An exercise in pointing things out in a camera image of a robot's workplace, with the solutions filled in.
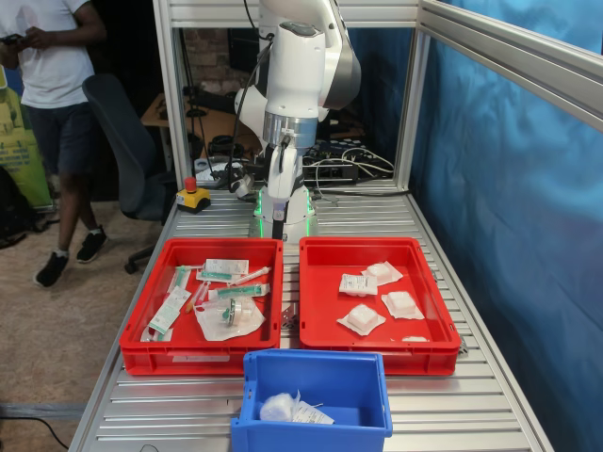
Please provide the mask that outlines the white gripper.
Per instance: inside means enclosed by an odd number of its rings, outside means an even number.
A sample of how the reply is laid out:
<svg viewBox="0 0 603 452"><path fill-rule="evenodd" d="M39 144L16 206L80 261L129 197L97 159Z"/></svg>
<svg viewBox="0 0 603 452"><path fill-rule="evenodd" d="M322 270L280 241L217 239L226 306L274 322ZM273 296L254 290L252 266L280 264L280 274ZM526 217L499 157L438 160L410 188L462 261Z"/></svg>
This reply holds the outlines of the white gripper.
<svg viewBox="0 0 603 452"><path fill-rule="evenodd" d="M288 145L278 147L272 154L268 195L272 202L272 238L283 239L285 227L285 205L294 191L293 186L299 170L298 150Z"/></svg>

